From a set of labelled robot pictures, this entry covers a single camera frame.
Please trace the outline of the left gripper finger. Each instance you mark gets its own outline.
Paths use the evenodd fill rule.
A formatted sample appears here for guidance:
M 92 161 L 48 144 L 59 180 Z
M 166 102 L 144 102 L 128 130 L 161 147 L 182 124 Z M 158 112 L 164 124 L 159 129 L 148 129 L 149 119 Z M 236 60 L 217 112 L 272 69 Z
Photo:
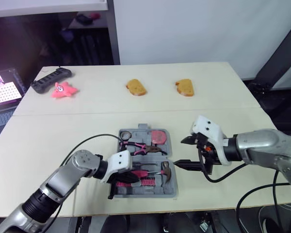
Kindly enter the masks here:
M 109 200 L 112 200 L 114 198 L 114 195 L 115 195 L 115 192 L 116 192 L 116 183 L 117 183 L 117 181 L 112 181 L 110 183 L 111 188 L 110 188 L 110 193 L 108 195 L 108 199 Z

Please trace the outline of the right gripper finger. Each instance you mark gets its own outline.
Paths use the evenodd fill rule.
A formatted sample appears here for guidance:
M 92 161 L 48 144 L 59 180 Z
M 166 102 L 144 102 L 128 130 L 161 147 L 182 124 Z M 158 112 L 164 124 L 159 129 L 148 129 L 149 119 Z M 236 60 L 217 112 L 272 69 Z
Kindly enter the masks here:
M 139 182 L 139 177 L 132 173 L 131 171 L 123 172 L 123 173 L 116 173 L 115 179 L 118 182 L 122 183 L 136 183 Z

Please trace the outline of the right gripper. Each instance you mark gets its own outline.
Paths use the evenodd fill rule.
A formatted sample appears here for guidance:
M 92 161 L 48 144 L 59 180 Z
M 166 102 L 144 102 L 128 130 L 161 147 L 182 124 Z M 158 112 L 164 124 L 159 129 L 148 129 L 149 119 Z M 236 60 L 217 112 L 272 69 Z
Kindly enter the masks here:
M 196 147 L 198 150 L 199 161 L 180 159 L 174 161 L 173 164 L 184 170 L 202 171 L 206 175 L 211 175 L 213 169 L 213 149 L 211 147 L 210 149 L 207 149 L 210 145 L 208 138 L 203 134 L 198 133 L 185 137 L 181 140 L 181 143 L 187 145 L 197 145 Z

